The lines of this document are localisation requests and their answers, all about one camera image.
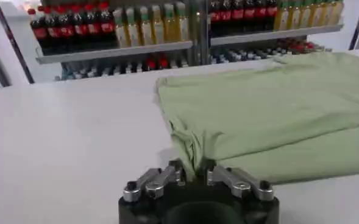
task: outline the green fabric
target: green fabric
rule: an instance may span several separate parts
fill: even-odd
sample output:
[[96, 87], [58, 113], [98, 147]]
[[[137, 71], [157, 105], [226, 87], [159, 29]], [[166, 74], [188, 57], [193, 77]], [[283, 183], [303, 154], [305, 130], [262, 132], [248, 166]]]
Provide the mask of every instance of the green fabric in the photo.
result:
[[203, 157], [272, 182], [359, 173], [359, 58], [277, 60], [285, 65], [158, 81], [189, 176]]

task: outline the red bottle cap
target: red bottle cap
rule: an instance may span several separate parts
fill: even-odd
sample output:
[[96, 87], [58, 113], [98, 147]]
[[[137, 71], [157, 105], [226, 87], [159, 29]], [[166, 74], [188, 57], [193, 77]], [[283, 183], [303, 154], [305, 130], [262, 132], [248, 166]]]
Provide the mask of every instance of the red bottle cap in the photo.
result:
[[28, 9], [28, 10], [27, 10], [27, 14], [29, 14], [29, 15], [35, 15], [35, 10], [34, 10], [34, 9]]

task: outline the store shelf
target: store shelf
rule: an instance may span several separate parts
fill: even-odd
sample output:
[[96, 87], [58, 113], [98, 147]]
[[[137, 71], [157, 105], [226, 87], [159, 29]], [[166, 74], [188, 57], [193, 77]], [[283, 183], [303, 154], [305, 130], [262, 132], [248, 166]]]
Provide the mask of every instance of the store shelf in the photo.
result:
[[287, 37], [299, 37], [299, 36], [306, 36], [306, 35], [317, 34], [317, 33], [337, 32], [341, 30], [342, 27], [343, 25], [339, 24], [335, 26], [311, 27], [311, 28], [304, 28], [298, 30], [284, 30], [284, 31], [276, 31], [276, 32], [217, 37], [217, 38], [212, 38], [210, 40], [210, 44], [212, 46], [219, 46], [224, 44], [237, 44], [237, 43], [247, 43], [254, 41], [273, 40], [273, 39], [287, 38]]
[[176, 43], [154, 44], [154, 45], [147, 45], [140, 47], [127, 47], [127, 48], [105, 49], [99, 51], [86, 51], [86, 52], [76, 52], [69, 54], [40, 56], [37, 57], [36, 60], [39, 64], [50, 64], [50, 63], [59, 63], [59, 62], [68, 62], [68, 61], [89, 60], [95, 58], [118, 57], [125, 55], [147, 54], [147, 53], [161, 52], [161, 51], [189, 49], [192, 47], [192, 45], [193, 42], [191, 41], [183, 41]]

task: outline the white table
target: white table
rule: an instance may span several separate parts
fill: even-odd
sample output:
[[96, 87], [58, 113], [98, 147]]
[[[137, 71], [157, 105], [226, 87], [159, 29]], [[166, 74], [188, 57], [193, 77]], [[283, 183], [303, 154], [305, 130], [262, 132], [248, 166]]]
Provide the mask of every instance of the white table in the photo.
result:
[[[175, 158], [154, 95], [156, 79], [270, 65], [252, 61], [2, 89], [0, 224], [117, 223], [126, 181]], [[356, 181], [359, 176], [277, 186], [281, 224], [359, 223]]]

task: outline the red label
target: red label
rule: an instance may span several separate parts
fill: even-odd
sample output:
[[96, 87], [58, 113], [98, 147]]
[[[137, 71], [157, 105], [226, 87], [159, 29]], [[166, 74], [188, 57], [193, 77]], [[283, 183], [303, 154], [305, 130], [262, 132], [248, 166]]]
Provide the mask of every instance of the red label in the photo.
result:
[[60, 30], [62, 31], [62, 35], [64, 37], [71, 37], [71, 36], [75, 35], [73, 26], [62, 27]]
[[84, 36], [88, 34], [87, 25], [75, 25], [75, 31], [78, 35]]
[[246, 9], [244, 11], [244, 17], [246, 19], [253, 19], [255, 16], [255, 9]]
[[101, 26], [104, 33], [110, 33], [114, 31], [114, 23], [102, 23]]
[[220, 12], [221, 20], [230, 20], [231, 11], [222, 11]]
[[234, 10], [232, 11], [233, 19], [243, 19], [244, 9]]
[[277, 14], [278, 8], [277, 7], [270, 7], [267, 8], [267, 16], [275, 16]]
[[212, 22], [215, 22], [215, 21], [219, 21], [220, 20], [220, 13], [215, 13], [215, 12], [212, 12], [211, 13], [211, 19], [210, 19]]
[[255, 17], [265, 17], [266, 16], [266, 8], [260, 8], [255, 10]]
[[33, 29], [33, 33], [37, 39], [44, 39], [48, 35], [45, 28]]
[[99, 23], [89, 24], [88, 25], [88, 31], [91, 34], [97, 34], [101, 31], [101, 26]]
[[62, 32], [60, 31], [60, 28], [57, 27], [50, 27], [48, 28], [48, 32], [51, 37], [58, 38], [62, 36]]

